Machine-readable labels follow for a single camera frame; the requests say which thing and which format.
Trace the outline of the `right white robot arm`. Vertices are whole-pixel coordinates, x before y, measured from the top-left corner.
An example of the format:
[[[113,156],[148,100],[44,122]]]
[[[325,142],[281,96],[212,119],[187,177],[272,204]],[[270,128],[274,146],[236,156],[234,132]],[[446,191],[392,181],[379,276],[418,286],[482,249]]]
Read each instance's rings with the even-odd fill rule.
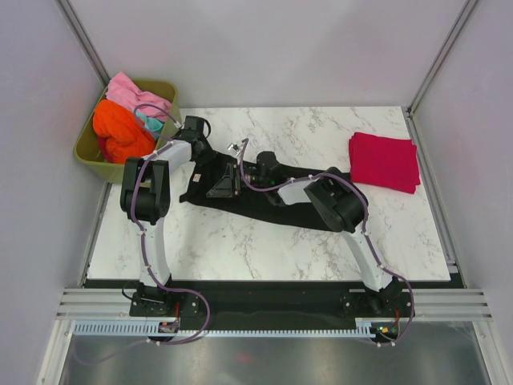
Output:
[[[340,233],[352,252],[365,285],[361,303],[373,314],[388,314],[400,295],[398,279],[383,270],[376,248],[365,235],[368,200],[346,173],[296,168],[280,163],[274,152],[246,162],[217,153],[197,167],[201,176],[195,205],[264,221]]]

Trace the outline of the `black t shirt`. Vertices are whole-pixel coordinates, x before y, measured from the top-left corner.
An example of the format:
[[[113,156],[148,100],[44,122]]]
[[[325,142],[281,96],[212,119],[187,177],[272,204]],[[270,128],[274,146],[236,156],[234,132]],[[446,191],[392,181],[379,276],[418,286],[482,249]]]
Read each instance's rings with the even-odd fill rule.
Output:
[[[254,192],[245,186],[236,197],[208,197],[208,191],[224,175],[226,166],[234,161],[231,156],[218,152],[209,163],[196,165],[189,179],[187,191],[180,196],[179,202],[218,209],[276,225],[329,230],[310,203],[273,205],[264,193]]]

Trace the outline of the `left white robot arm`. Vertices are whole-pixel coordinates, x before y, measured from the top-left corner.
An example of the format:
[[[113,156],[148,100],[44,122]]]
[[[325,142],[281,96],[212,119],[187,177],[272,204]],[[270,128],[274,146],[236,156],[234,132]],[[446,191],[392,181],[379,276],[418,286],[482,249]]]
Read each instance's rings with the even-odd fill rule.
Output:
[[[172,274],[164,244],[164,218],[172,203],[170,175],[190,161],[205,164],[213,159],[211,132],[206,119],[188,115],[162,148],[144,157],[129,157],[124,165],[120,207],[136,228],[141,257],[133,298],[148,300],[158,315],[170,314],[176,306],[176,296],[167,290]]]

